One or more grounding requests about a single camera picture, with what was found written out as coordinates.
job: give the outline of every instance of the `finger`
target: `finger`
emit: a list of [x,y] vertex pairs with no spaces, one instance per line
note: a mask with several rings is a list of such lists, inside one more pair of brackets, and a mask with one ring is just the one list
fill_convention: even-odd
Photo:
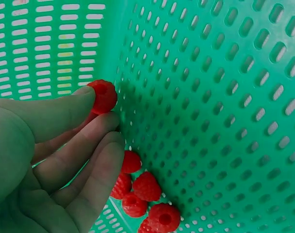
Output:
[[60,136],[51,139],[47,142],[38,143],[35,145],[35,155],[32,160],[32,164],[39,163],[43,161],[48,156],[52,155],[56,152],[61,146],[67,143],[70,139],[72,139],[82,128],[84,128],[88,123],[90,123],[97,115],[91,112],[88,118],[77,128],[73,130],[69,130]]
[[56,191],[51,197],[54,201],[66,208],[81,192],[84,185],[86,184],[87,179],[89,178],[94,166],[95,162],[100,154],[100,152],[111,143],[119,143],[121,147],[124,148],[124,138],[118,132],[110,132],[108,133],[102,141],[97,146],[95,152],[93,153],[90,161],[84,167],[84,169],[78,174],[78,176],[73,180],[73,182],[58,191]]
[[108,144],[79,195],[66,207],[80,232],[88,232],[100,215],[116,182],[124,150],[119,143]]
[[90,113],[94,100],[93,89],[84,86],[72,96],[39,101],[0,100],[0,107],[20,117],[39,143],[79,126]]
[[101,139],[119,124],[115,113],[103,114],[85,126],[61,150],[34,168],[43,189],[54,192],[66,185],[93,154]]

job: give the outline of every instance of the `plastic raspberry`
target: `plastic raspberry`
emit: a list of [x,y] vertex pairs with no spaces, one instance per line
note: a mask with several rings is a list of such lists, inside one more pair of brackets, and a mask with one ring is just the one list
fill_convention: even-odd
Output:
[[149,214],[149,225],[154,231],[167,233],[175,231],[180,225],[180,212],[169,204],[154,205]]
[[142,217],[147,207],[147,202],[138,198],[134,192],[128,193],[122,199],[122,208],[130,217]]
[[159,233],[154,230],[152,230],[151,226],[149,225],[148,218],[144,219],[144,221],[141,223],[138,233]]
[[139,155],[133,151],[126,150],[124,152],[123,164],[121,172],[123,173],[134,173],[141,168],[141,159]]
[[110,195],[115,199],[121,200],[131,191],[131,186],[131,176],[120,173]]
[[117,102],[117,93],[112,83],[105,80],[95,80],[88,84],[96,94],[92,112],[95,114],[108,113],[112,110]]
[[157,201],[162,193],[156,178],[148,171],[133,182],[133,190],[138,198],[145,201]]

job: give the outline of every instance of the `oval hole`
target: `oval hole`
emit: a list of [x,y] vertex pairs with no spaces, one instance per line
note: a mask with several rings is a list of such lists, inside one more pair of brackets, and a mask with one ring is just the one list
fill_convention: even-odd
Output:
[[250,17],[245,18],[241,27],[239,28],[240,36],[246,37],[249,34],[253,23],[253,19],[251,19]]
[[260,50],[265,46],[268,39],[269,39],[269,31],[267,29],[262,29],[260,30],[258,36],[256,37],[254,41],[254,46]]
[[234,7],[233,8],[230,8],[229,11],[228,11],[228,13],[227,13],[227,16],[225,18],[225,24],[227,26],[233,25],[233,23],[234,23],[237,15],[238,15],[237,8],[234,8]]
[[278,23],[282,17],[283,12],[283,6],[281,4],[276,4],[269,15],[269,20],[272,23]]
[[285,32],[288,36],[295,36],[295,16],[293,16],[288,23]]

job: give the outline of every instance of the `palm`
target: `palm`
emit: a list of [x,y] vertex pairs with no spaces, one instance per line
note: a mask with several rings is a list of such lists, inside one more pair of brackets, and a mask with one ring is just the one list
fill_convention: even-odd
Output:
[[[114,113],[73,130],[90,111],[89,95],[44,101],[41,109],[34,109],[39,102],[0,101],[0,232],[85,233],[100,214],[121,168],[124,141],[114,131]],[[42,116],[45,105],[54,116]]]

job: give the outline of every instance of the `hand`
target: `hand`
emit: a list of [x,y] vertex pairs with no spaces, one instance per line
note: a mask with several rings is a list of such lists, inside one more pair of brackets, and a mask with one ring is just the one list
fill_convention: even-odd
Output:
[[1,233],[86,233],[91,228],[124,154],[115,113],[86,120],[94,98],[92,88],[83,87],[56,100],[0,100]]

